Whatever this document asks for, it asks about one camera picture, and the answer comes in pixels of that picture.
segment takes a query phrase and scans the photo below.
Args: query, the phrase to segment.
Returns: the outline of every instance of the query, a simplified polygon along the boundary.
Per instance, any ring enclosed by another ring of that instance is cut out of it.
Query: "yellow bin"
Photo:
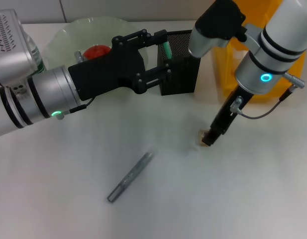
[[[239,6],[241,12],[246,15],[244,24],[251,23],[261,28],[264,28],[282,2],[282,0],[234,1]],[[232,39],[226,48],[216,47],[214,49],[213,60],[218,70],[217,80],[219,81],[219,86],[225,97],[227,97],[237,86],[234,72],[247,51],[248,49],[236,39]],[[305,53],[289,69],[289,73],[300,77],[304,61]],[[271,98],[279,97],[289,86],[290,83],[282,78],[270,93],[266,95],[255,95],[252,98],[252,102],[265,102]]]

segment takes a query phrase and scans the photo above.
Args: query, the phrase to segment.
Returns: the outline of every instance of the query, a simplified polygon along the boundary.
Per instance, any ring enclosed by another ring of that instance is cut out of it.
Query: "tomato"
[[[104,46],[104,45],[96,45],[89,48],[87,51],[84,52],[84,57],[87,60],[94,59],[99,56],[106,55],[108,52],[110,52],[110,47]]]

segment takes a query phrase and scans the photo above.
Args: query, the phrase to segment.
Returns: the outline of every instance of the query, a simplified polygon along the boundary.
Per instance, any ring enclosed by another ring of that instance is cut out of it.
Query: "white wall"
[[[22,23],[71,22],[88,16],[129,21],[197,19],[214,0],[0,0]]]

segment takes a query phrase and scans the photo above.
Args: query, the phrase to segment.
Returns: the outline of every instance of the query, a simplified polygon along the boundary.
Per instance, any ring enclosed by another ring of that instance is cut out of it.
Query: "white table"
[[[151,33],[193,24],[134,23]],[[63,26],[24,29],[42,49]],[[194,94],[117,89],[64,120],[0,137],[0,239],[307,239],[307,86],[267,117],[237,117],[212,147],[197,146],[221,104],[207,55]],[[108,203],[153,146],[156,157]]]

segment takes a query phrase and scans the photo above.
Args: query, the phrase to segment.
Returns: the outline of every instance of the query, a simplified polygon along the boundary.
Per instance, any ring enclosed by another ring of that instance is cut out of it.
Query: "silver pen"
[[[107,197],[108,201],[113,203],[123,191],[133,182],[133,180],[142,172],[153,158],[153,152],[147,152],[130,170],[130,172],[120,181],[116,188]]]

